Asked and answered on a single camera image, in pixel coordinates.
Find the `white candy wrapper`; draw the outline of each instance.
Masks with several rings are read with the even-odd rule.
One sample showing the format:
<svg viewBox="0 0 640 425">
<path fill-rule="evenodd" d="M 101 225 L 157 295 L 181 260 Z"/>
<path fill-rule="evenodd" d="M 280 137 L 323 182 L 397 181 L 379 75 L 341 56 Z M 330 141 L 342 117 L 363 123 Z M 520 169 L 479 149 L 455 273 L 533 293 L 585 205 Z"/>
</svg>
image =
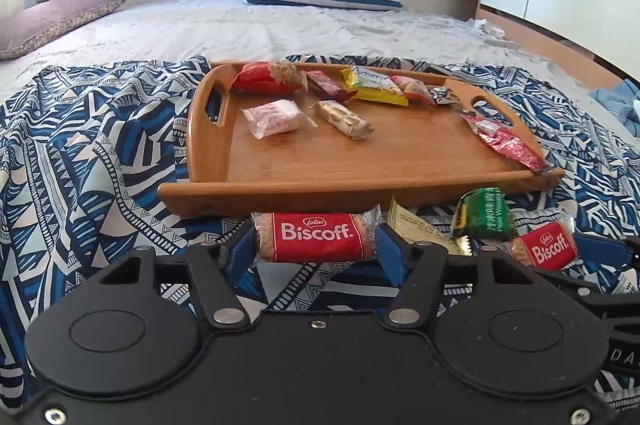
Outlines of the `white candy wrapper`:
<svg viewBox="0 0 640 425">
<path fill-rule="evenodd" d="M 276 100 L 263 106 L 242 110 L 249 121 L 249 131 L 258 140 L 279 132 L 295 131 L 303 125 L 317 127 L 303 115 L 293 100 Z"/>
</svg>

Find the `candy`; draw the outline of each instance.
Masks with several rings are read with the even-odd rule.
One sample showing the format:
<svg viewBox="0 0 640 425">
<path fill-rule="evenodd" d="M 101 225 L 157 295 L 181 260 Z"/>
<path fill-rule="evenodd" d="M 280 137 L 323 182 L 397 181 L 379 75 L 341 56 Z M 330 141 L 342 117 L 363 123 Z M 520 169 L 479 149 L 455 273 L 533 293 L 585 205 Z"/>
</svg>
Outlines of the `candy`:
<svg viewBox="0 0 640 425">
<path fill-rule="evenodd" d="M 402 75 L 394 75 L 391 77 L 391 80 L 402 90 L 404 96 L 409 98 L 409 100 L 426 102 L 432 106 L 436 105 L 435 100 L 433 100 L 433 96 L 431 96 L 431 93 L 429 92 L 429 88 L 424 84 L 424 82 L 419 81 L 418 79 L 412 79 L 411 77 L 404 77 Z"/>
<path fill-rule="evenodd" d="M 407 243 L 431 241 L 432 243 L 444 246 L 449 253 L 454 255 L 467 255 L 450 237 L 444 235 L 419 215 L 415 215 L 413 212 L 398 205 L 395 198 L 391 198 L 387 224 Z"/>
<path fill-rule="evenodd" d="M 335 100 L 336 102 L 346 102 L 354 97 L 358 92 L 348 92 L 336 84 L 322 71 L 308 71 L 306 73 L 309 91 L 320 100 Z"/>
<path fill-rule="evenodd" d="M 249 131 L 258 140 L 279 132 L 295 131 L 304 123 L 315 122 L 302 114 L 292 100 L 276 100 L 263 106 L 242 110 L 249 120 Z"/>
<path fill-rule="evenodd" d="M 514 239 L 511 255 L 525 265 L 559 270 L 577 259 L 578 247 L 566 226 L 554 221 Z"/>
<path fill-rule="evenodd" d="M 385 74 L 353 66 L 342 70 L 340 76 L 347 84 L 347 91 L 357 92 L 356 98 L 398 106 L 409 105 L 402 90 Z"/>
<path fill-rule="evenodd" d="M 546 174 L 553 169 L 546 164 L 542 156 L 530 148 L 507 126 L 468 111 L 460 110 L 458 114 L 468 123 L 471 130 L 496 152 L 522 163 L 525 167 L 539 174 Z"/>
<path fill-rule="evenodd" d="M 245 64 L 236 75 L 233 89 L 251 95 L 287 97 L 300 88 L 306 89 L 306 73 L 298 71 L 287 60 Z"/>
<path fill-rule="evenodd" d="M 462 196 L 452 222 L 453 237 L 493 237 L 507 241 L 518 235 L 502 191 L 478 189 Z"/>
<path fill-rule="evenodd" d="M 439 106 L 446 106 L 447 104 L 459 104 L 460 99 L 456 94 L 445 86 L 434 86 L 429 88 L 433 101 Z"/>
<path fill-rule="evenodd" d="M 371 124 L 335 100 L 321 100 L 311 109 L 352 140 L 362 140 L 374 132 Z"/>
<path fill-rule="evenodd" d="M 267 262 L 363 261 L 376 252 L 380 206 L 364 214 L 251 214 L 258 259 Z"/>
</svg>

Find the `wooden tray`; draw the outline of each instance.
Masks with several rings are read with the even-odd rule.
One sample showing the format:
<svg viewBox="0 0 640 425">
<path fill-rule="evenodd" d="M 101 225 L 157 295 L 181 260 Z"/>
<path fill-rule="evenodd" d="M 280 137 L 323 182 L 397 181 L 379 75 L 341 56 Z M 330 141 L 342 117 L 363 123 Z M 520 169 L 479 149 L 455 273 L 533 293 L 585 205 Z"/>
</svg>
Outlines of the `wooden tray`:
<svg viewBox="0 0 640 425">
<path fill-rule="evenodd" d="M 230 91 L 244 63 L 224 63 L 202 80 L 191 102 L 187 133 L 189 182 L 161 184 L 158 194 L 178 215 L 245 215 L 250 212 L 358 212 L 390 199 L 405 207 L 456 202 L 469 190 L 496 186 L 507 194 L 544 190 L 558 184 L 564 171 L 537 176 L 500 156 L 471 132 L 450 106 L 389 106 L 351 100 L 349 107 L 369 120 L 375 133 L 352 142 L 315 117 L 317 128 L 256 140 L 241 109 L 274 98 Z M 344 65 L 298 65 L 337 79 Z M 392 75 L 394 70 L 373 68 Z M 427 84 L 444 85 L 471 110 L 489 102 L 517 135 L 540 151 L 535 137 L 498 98 L 465 82 L 434 74 L 402 71 Z M 222 97 L 217 123 L 205 113 L 212 89 Z M 297 92 L 305 110 L 316 99 Z"/>
</svg>

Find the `tray rim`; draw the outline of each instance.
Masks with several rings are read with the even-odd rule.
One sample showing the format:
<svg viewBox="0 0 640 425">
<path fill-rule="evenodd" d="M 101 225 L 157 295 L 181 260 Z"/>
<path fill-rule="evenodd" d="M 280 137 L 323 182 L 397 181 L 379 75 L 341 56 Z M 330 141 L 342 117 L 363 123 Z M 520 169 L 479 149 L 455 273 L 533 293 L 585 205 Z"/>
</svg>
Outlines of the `tray rim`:
<svg viewBox="0 0 640 425">
<path fill-rule="evenodd" d="M 424 176 L 415 176 L 415 177 L 396 177 L 385 179 L 385 183 L 383 186 L 380 185 L 380 181 L 376 179 L 358 179 L 358 180 L 330 180 L 323 181 L 321 186 L 321 192 L 318 184 L 313 184 L 308 181 L 302 180 L 291 180 L 291 181 L 278 181 L 278 182 L 228 182 L 226 180 L 222 181 L 202 181 L 198 180 L 198 167 L 194 166 L 195 164 L 195 156 L 194 151 L 192 150 L 193 146 L 191 142 L 196 137 L 195 132 L 198 131 L 198 126 L 202 120 L 196 120 L 196 113 L 200 113 L 199 118 L 205 118 L 206 122 L 209 124 L 216 126 L 215 123 L 211 122 L 207 116 L 203 116 L 204 107 L 206 105 L 206 101 L 209 98 L 210 92 L 213 88 L 218 89 L 221 95 L 223 95 L 223 102 L 221 105 L 221 111 L 218 116 L 218 124 L 224 124 L 224 120 L 228 115 L 229 111 L 234 109 L 233 94 L 229 94 L 228 88 L 230 87 L 233 79 L 239 68 L 247 62 L 241 61 L 224 61 L 224 62 L 216 62 L 211 63 L 212 68 L 209 73 L 202 79 L 201 83 L 198 85 L 196 90 L 196 94 L 192 100 L 190 112 L 188 115 L 188 132 L 187 132 L 187 165 L 189 170 L 190 180 L 189 182 L 177 182 L 177 183 L 164 183 L 161 184 L 158 188 L 159 196 L 165 201 L 165 203 L 169 206 L 168 201 L 174 200 L 176 197 L 180 196 L 189 196 L 193 198 L 201 198 L 203 196 L 210 198 L 215 196 L 233 196 L 233 195 L 247 195 L 247 196 L 274 196 L 274 195 L 283 195 L 284 193 L 290 193 L 292 196 L 301 196 L 301 195 L 309 195 L 309 194 L 328 194 L 328 193 L 343 193 L 345 191 L 350 192 L 352 195 L 357 196 L 358 193 L 366 194 L 371 192 L 382 192 L 388 190 L 420 190 L 420 189 L 438 189 L 438 188 L 446 188 L 446 187 L 456 187 L 456 186 L 464 186 L 469 184 L 496 184 L 502 182 L 511 182 L 514 183 L 520 181 L 527 180 L 540 180 L 540 188 L 545 189 L 551 186 L 556 185 L 559 180 L 564 176 L 564 170 L 561 168 L 554 168 L 544 177 L 540 175 L 536 175 L 529 170 L 513 170 L 513 171 L 505 171 L 505 172 L 493 172 L 493 173 L 484 173 L 484 174 L 473 174 L 466 176 L 438 176 L 435 180 L 430 180 L 428 185 L 425 185 Z M 342 70 L 348 65 L 339 65 L 339 64 L 326 64 L 326 63 L 294 63 L 296 67 L 301 68 L 303 70 L 312 70 L 312 69 L 327 69 L 333 68 L 334 70 Z M 460 82 L 460 84 L 465 84 L 466 86 L 470 86 L 473 90 L 479 90 L 477 86 L 473 86 L 471 84 L 467 84 L 466 82 L 454 78 L 441 76 L 438 74 L 425 74 L 421 72 L 412 72 L 407 70 L 392 70 L 389 68 L 378 68 L 375 66 L 363 66 L 366 68 L 370 68 L 372 70 L 378 72 L 384 72 L 387 75 L 391 75 L 393 73 L 399 73 L 405 76 L 411 76 L 413 78 L 420 79 L 424 82 L 433 84 L 444 84 L 446 81 L 455 80 Z M 221 75 L 219 81 L 215 81 L 214 75 Z M 526 138 L 523 135 L 524 140 L 527 140 L 529 145 L 534 147 L 534 150 L 541 152 L 540 145 L 535 140 L 533 133 L 530 129 L 518 118 L 513 111 L 511 111 L 508 106 L 503 103 L 499 98 L 495 97 L 495 95 L 489 94 L 487 92 L 483 92 L 480 90 L 481 94 L 473 94 L 470 98 L 465 98 L 465 102 L 463 102 L 463 107 L 471 108 L 473 103 L 475 103 L 478 99 L 489 100 L 493 107 L 496 107 L 510 122 L 513 124 L 514 129 L 519 134 L 523 130 L 526 131 Z M 231 145 L 231 138 L 228 138 L 229 148 Z M 226 178 L 227 169 L 228 169 L 228 160 L 222 161 L 218 160 L 217 164 L 207 164 L 206 169 L 208 169 L 207 173 L 210 174 L 213 171 L 213 174 L 220 178 Z M 218 213 L 218 209 L 215 207 L 211 207 L 215 213 Z"/>
</svg>

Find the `red snack wrapper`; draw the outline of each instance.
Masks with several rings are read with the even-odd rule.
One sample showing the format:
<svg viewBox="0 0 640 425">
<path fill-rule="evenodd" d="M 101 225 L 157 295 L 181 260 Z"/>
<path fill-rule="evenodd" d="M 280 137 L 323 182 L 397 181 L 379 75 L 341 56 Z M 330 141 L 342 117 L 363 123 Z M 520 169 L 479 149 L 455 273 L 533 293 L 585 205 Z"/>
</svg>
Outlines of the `red snack wrapper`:
<svg viewBox="0 0 640 425">
<path fill-rule="evenodd" d="M 380 206 L 364 214 L 252 214 L 258 258 L 268 262 L 371 259 L 380 217 Z"/>
<path fill-rule="evenodd" d="M 548 223 L 512 241 L 511 255 L 522 264 L 559 270 L 578 257 L 571 233 L 559 221 Z"/>
<path fill-rule="evenodd" d="M 478 116 L 476 113 L 460 110 L 458 114 L 469 124 L 471 130 L 480 137 L 480 140 L 496 152 L 522 163 L 538 174 L 545 174 L 553 169 L 546 164 L 540 154 L 536 153 L 522 138 L 511 132 L 511 129 L 506 126 Z"/>
<path fill-rule="evenodd" d="M 289 61 L 253 62 L 242 66 L 233 89 L 251 95 L 287 97 L 300 88 L 306 89 L 306 73 Z"/>
<path fill-rule="evenodd" d="M 336 84 L 322 71 L 306 72 L 309 90 L 320 100 L 335 100 L 341 104 L 358 94 L 357 91 L 347 91 Z"/>
<path fill-rule="evenodd" d="M 425 102 L 432 106 L 436 105 L 436 101 L 433 100 L 433 96 L 424 82 L 402 75 L 393 75 L 391 80 L 394 81 L 394 84 L 402 90 L 404 96 L 409 100 Z"/>
</svg>

